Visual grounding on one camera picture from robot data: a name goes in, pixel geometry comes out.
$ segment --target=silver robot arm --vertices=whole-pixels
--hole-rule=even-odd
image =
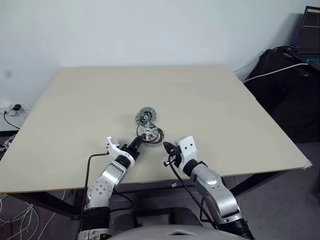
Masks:
[[[170,156],[164,165],[174,164],[180,173],[190,177],[196,190],[204,198],[218,229],[243,238],[254,239],[235,197],[223,184],[219,174],[208,168],[205,163],[197,161],[194,138],[192,136],[182,138],[177,146],[169,142],[164,142],[163,145]]]
[[[136,137],[132,143],[119,148],[119,143],[111,136],[106,138],[107,152],[112,158],[103,173],[87,189],[81,230],[77,240],[106,240],[110,235],[109,198],[113,190],[122,182],[128,168],[132,168],[139,156],[142,137]]]

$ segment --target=gray floor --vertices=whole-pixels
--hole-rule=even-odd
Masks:
[[[298,144],[300,150],[313,162],[313,166],[305,170],[291,170],[263,186],[239,198],[240,209],[248,221],[251,232],[257,240],[319,240],[320,239],[320,143]],[[248,176],[239,176],[243,181]],[[225,178],[228,187],[236,184],[234,177]],[[52,193],[61,198],[63,192]],[[197,216],[199,209],[184,189],[161,190],[128,194],[134,200],[135,210],[188,207]],[[128,203],[119,196],[111,199],[115,208],[126,206]],[[26,208],[26,204],[12,197],[3,201],[0,214],[3,219],[10,219]],[[52,212],[36,208],[39,214],[39,226],[31,240],[38,236],[51,217]],[[112,220],[128,211],[112,213]],[[27,240],[36,227],[37,220],[32,217],[30,227],[22,234]],[[61,215],[56,215],[43,232],[41,239],[72,240],[75,237],[77,221]],[[12,232],[20,229],[20,221],[6,224],[0,228],[0,240],[6,240]]]

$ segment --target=white wall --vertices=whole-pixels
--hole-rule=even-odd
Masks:
[[[236,70],[291,43],[306,5],[320,1],[1,0],[0,103],[32,108],[64,66],[223,63]],[[0,131],[14,129],[0,117]]]

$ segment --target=laptop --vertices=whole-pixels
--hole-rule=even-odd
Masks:
[[[305,7],[296,50],[290,54],[320,70],[320,7]]]

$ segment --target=laptop screen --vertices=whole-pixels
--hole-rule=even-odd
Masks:
[[[320,7],[307,6],[304,11],[298,49],[319,51],[320,49]]]

